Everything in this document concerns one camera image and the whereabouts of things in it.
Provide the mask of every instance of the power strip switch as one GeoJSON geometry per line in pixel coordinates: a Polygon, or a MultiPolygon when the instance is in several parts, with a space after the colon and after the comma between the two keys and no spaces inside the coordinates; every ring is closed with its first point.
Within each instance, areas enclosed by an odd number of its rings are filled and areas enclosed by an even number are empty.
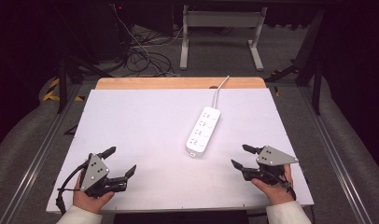
{"type": "Polygon", "coordinates": [[[221,112],[213,107],[204,108],[186,144],[191,157],[202,157],[216,128],[220,114],[221,112]]]}

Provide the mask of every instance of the sleeve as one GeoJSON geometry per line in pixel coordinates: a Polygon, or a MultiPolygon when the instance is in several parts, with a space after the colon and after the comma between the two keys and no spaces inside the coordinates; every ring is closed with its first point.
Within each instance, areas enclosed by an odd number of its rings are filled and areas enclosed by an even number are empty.
{"type": "Polygon", "coordinates": [[[282,203],[266,207],[270,224],[310,224],[308,216],[298,202],[282,203]]]}
{"type": "Polygon", "coordinates": [[[100,224],[102,216],[71,206],[57,224],[100,224]]]}

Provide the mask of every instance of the gray carpet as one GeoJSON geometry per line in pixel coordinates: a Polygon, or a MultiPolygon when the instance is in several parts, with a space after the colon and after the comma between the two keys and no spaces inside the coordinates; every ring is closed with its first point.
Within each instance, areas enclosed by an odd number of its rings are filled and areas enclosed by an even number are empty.
{"type": "MultiPolygon", "coordinates": [[[[181,77],[268,77],[273,70],[284,69],[294,59],[306,30],[264,26],[259,53],[264,72],[256,71],[246,41],[254,30],[233,29],[227,35],[218,35],[208,30],[196,30],[189,37],[189,64],[186,71],[179,70],[180,40],[169,46],[147,48],[167,56],[181,77]]],[[[120,77],[128,71],[120,69],[114,76],[120,77]]],[[[149,68],[142,75],[152,75],[149,68]]],[[[345,195],[339,177],[331,165],[321,135],[308,108],[301,89],[293,84],[294,76],[287,76],[270,86],[277,86],[279,96],[274,96],[279,114],[288,137],[301,161],[304,175],[315,200],[317,223],[357,223],[357,218],[345,195]]],[[[40,92],[45,94],[50,82],[40,92]]],[[[77,95],[87,96],[95,87],[96,78],[87,77],[77,95]]],[[[65,154],[73,139],[64,132],[78,124],[85,102],[73,102],[67,110],[49,154],[35,183],[26,195],[14,223],[56,223],[60,216],[45,212],[53,182],[62,167],[65,154]]],[[[42,145],[52,125],[58,102],[42,102],[36,110],[19,122],[0,146],[0,218],[14,196],[25,171],[42,145]]],[[[329,132],[333,144],[339,151],[344,166],[350,174],[358,195],[364,203],[373,223],[379,223],[379,169],[372,160],[356,133],[330,99],[328,84],[323,82],[320,101],[321,119],[329,132]]],[[[311,217],[310,207],[304,208],[311,217]]],[[[248,211],[255,214],[262,211],[248,211]]],[[[103,223],[112,223],[113,215],[105,215],[103,223]]],[[[250,223],[266,223],[266,217],[250,217],[250,223]]]]}

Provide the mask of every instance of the power strip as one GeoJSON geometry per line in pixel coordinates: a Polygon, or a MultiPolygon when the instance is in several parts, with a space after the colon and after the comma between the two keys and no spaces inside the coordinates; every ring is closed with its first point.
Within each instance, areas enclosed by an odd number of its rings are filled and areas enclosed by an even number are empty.
{"type": "Polygon", "coordinates": [[[220,114],[221,112],[213,107],[204,108],[186,144],[191,157],[202,157],[216,128],[220,114]]]}

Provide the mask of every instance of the white desk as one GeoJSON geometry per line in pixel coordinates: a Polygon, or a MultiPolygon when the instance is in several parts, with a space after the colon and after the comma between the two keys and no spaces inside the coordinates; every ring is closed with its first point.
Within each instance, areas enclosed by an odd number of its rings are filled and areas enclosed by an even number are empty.
{"type": "MultiPolygon", "coordinates": [[[[221,89],[220,121],[205,155],[193,159],[185,143],[215,90],[95,90],[91,92],[47,207],[57,188],[89,153],[110,147],[108,177],[124,175],[135,164],[125,192],[117,193],[105,212],[254,209],[269,203],[265,195],[233,168],[231,159],[256,167],[256,156],[242,144],[269,145],[295,156],[269,89],[221,89]]],[[[292,164],[298,201],[313,204],[299,164],[292,164]]],[[[77,177],[67,185],[72,188],[77,177]]],[[[72,193],[63,195],[66,206],[72,193]]]]}

